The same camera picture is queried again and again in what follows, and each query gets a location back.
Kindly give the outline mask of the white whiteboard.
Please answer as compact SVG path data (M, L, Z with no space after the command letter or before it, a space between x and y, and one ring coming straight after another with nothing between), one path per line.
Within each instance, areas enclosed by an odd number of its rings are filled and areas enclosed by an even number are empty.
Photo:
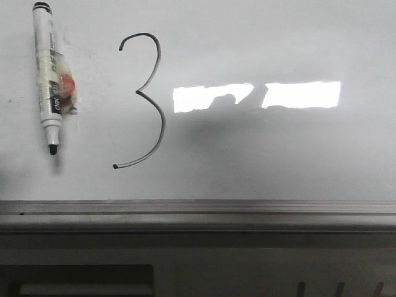
M50 155L2 1L1 199L395 199L394 1L50 6L78 113Z

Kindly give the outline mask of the aluminium whiteboard tray rail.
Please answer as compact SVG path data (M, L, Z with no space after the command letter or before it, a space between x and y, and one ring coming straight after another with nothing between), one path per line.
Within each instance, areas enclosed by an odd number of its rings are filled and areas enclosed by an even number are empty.
M3 233L393 232L395 203L342 200L4 200Z

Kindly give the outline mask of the grey cabinet below whiteboard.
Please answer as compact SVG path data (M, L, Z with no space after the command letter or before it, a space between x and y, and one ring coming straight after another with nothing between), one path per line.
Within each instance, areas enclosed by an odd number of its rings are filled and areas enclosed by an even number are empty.
M394 296L394 233L1 236L2 296Z

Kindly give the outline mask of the white black whiteboard marker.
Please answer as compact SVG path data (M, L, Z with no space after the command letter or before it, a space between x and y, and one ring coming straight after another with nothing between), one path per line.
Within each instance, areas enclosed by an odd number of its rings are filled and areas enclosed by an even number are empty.
M62 124L61 100L63 97L61 95L61 71L58 69L60 55L56 51L50 5L38 1L33 5L32 14L41 126L46 134L50 154L56 155Z

